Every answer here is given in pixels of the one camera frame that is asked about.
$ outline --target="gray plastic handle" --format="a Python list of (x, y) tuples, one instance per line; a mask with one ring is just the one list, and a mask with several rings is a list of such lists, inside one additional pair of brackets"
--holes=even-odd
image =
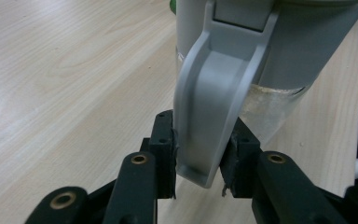
[(177, 174), (204, 188), (213, 183), (278, 18), (274, 8), (264, 30), (257, 32), (214, 21), (213, 12), (214, 2), (208, 2), (203, 31), (182, 66), (173, 106)]

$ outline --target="light wood surface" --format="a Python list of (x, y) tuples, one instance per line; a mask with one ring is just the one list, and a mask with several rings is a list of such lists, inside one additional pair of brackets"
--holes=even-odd
[[(92, 192), (172, 108), (169, 1), (0, 0), (0, 223), (22, 223), (52, 190)], [(318, 186), (352, 184), (358, 126), (358, 22), (265, 149)], [(178, 177), (159, 223), (254, 223), (249, 200)]]

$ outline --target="transparent kettle body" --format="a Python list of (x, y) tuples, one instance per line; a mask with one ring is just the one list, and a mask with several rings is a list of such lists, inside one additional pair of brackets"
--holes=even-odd
[(177, 173), (209, 188), (235, 119), (264, 146), (358, 19), (358, 1), (176, 4)]

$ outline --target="brass screw hole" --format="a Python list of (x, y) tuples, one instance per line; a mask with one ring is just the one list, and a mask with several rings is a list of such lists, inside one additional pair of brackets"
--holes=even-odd
[(136, 155), (131, 158), (131, 162), (134, 164), (144, 164), (147, 162), (147, 157), (144, 155)]
[(286, 159), (278, 154), (269, 154), (268, 160), (279, 164), (286, 162)]
[(67, 191), (61, 193), (53, 198), (50, 202), (50, 207), (52, 209), (63, 209), (69, 205), (71, 205), (76, 199), (76, 194), (72, 191)]

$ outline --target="wood grain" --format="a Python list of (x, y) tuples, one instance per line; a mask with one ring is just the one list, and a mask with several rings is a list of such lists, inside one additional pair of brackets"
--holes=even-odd
[[(0, 1), (0, 223), (22, 223), (54, 189), (88, 192), (172, 108), (175, 17), (168, 1)], [(358, 124), (358, 22), (268, 145), (317, 185), (352, 183)], [(254, 223), (250, 201), (178, 177), (159, 223)]]

